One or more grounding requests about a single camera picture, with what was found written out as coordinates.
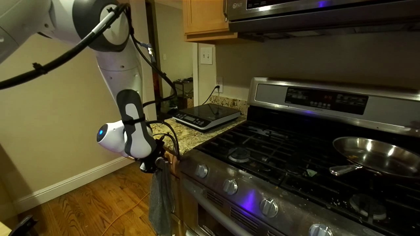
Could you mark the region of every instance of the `black device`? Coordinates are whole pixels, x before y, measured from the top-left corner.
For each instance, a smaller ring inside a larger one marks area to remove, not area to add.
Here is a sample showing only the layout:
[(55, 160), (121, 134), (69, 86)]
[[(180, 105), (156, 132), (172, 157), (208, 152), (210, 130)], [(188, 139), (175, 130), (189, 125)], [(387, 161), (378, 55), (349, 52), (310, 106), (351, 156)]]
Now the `black device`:
[(175, 119), (200, 131), (208, 131), (226, 122), (240, 117), (238, 109), (226, 107), (217, 104), (205, 104), (195, 107), (179, 110)]

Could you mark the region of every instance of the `electrical outlet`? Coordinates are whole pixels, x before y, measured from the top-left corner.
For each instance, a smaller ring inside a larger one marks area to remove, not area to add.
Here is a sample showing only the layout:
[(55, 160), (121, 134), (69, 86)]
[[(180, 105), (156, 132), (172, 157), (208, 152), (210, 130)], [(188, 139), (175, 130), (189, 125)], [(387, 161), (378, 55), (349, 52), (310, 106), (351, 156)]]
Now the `electrical outlet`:
[(223, 85), (222, 84), (216, 84), (217, 86), (219, 86), (219, 93), (223, 92)]
[(210, 46), (200, 47), (200, 64), (213, 64), (213, 50)]

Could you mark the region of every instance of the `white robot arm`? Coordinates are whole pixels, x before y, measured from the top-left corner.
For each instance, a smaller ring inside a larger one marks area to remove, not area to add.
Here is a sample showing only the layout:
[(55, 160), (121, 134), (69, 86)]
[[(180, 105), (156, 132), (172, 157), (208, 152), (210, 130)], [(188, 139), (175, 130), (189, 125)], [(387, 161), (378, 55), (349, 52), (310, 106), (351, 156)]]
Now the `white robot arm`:
[[(0, 63), (34, 33), (78, 43), (104, 27), (117, 5), (116, 0), (2, 0)], [(126, 16), (121, 14), (90, 47), (96, 51), (99, 68), (121, 113), (120, 122), (100, 128), (97, 142), (137, 160), (150, 157), (158, 144), (146, 126), (141, 64)]]

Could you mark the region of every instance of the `beige wall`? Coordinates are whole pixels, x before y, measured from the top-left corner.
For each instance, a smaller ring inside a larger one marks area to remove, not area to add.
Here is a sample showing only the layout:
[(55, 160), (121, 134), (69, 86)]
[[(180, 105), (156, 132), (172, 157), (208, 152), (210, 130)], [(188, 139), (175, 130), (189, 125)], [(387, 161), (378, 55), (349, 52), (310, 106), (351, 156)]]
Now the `beige wall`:
[[(145, 0), (132, 4), (134, 26), (141, 29), (139, 39), (149, 42), (142, 5)], [(32, 69), (34, 62), (45, 64), (69, 48), (33, 35), (0, 66), (0, 80)], [(149, 101), (154, 98), (151, 69), (145, 63), (142, 69), (142, 97)], [(146, 115), (155, 119), (155, 107), (150, 106)], [(0, 193), (2, 202), (8, 195), (17, 201), (53, 185), (62, 187), (55, 185), (118, 157), (96, 143), (97, 130), (118, 121), (120, 114), (91, 50), (34, 81), (0, 90), (0, 117), (0, 182), (8, 191)]]
[(15, 218), (16, 210), (13, 206), (13, 199), (9, 195), (9, 191), (0, 181), (0, 222)]
[(271, 75), (420, 89), (419, 51), (420, 33), (221, 43), (217, 66), (200, 66), (200, 97), (218, 80), (223, 96), (247, 100), (251, 79)]
[[(171, 80), (193, 76), (193, 45), (185, 42), (183, 30), (183, 9), (156, 4), (156, 33), (160, 68)], [(167, 83), (163, 84), (163, 96), (171, 94)]]

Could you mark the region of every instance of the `stove burner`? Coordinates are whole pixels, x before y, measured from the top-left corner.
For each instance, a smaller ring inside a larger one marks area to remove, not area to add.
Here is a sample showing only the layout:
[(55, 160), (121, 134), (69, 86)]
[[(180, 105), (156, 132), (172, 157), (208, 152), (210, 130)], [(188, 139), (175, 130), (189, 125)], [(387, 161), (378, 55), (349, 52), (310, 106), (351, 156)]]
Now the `stove burner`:
[(366, 216), (373, 220), (386, 219), (385, 206), (370, 195), (355, 194), (352, 195), (349, 202), (352, 208), (363, 216)]
[(229, 151), (229, 159), (234, 163), (248, 163), (250, 157), (251, 152), (244, 147), (234, 147)]

